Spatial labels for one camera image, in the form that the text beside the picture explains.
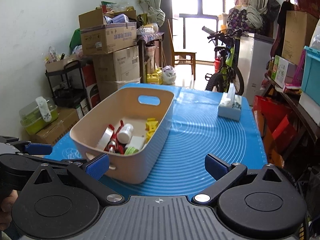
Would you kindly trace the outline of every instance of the clear plastic lid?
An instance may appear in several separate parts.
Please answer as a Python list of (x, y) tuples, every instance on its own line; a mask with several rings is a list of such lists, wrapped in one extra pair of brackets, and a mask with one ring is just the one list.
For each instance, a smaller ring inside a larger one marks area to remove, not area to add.
[[(54, 104), (54, 101), (52, 100), (52, 98), (45, 98), (45, 99), (47, 100), (47, 104), (50, 111), (56, 109), (57, 106)], [(28, 126), (36, 122), (39, 118), (42, 118), (36, 101), (33, 101), (31, 104), (22, 108), (19, 111), (19, 115), (21, 119), (21, 124), (23, 126)]]

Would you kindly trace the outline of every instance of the metal screw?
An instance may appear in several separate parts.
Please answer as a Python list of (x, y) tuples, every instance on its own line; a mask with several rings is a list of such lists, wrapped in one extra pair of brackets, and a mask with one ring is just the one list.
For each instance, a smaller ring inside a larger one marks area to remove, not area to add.
[(198, 194), (195, 196), (195, 200), (198, 202), (208, 202), (211, 198), (206, 194)]
[(119, 202), (122, 200), (122, 196), (119, 194), (111, 194), (107, 196), (107, 200), (110, 202)]

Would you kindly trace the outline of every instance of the blue silicone mat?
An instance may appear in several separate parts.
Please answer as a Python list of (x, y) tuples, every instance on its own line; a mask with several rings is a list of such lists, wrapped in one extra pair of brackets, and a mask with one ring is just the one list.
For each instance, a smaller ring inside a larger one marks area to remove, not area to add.
[[(214, 183), (204, 168), (204, 157), (213, 153), (228, 163), (241, 162), (250, 169), (267, 163), (266, 154), (246, 98), (240, 122), (218, 117), (222, 93), (172, 86), (128, 84), (169, 90), (175, 94), (172, 125), (148, 178), (132, 185), (103, 176), (100, 181), (122, 194), (187, 195), (189, 198)], [(51, 159), (81, 158), (69, 133), (54, 147)]]

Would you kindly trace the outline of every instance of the yellow jug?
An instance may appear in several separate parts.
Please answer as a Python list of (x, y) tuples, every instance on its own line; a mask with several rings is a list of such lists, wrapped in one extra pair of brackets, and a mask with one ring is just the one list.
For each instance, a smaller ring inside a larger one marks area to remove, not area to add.
[(147, 74), (147, 83), (159, 85), (159, 75), (156, 73)]
[(161, 70), (161, 68), (156, 68), (154, 73), (159, 75), (159, 85), (162, 85), (162, 70)]

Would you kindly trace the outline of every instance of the green bag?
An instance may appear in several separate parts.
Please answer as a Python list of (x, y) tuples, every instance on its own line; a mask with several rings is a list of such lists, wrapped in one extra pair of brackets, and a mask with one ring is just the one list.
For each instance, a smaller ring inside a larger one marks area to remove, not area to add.
[(69, 45), (69, 47), (71, 49), (71, 52), (73, 51), (73, 49), (76, 46), (79, 46), (79, 45), (81, 45), (80, 28), (76, 29), (75, 32), (72, 35), (72, 38), (71, 38), (71, 41), (70, 41), (70, 45)]

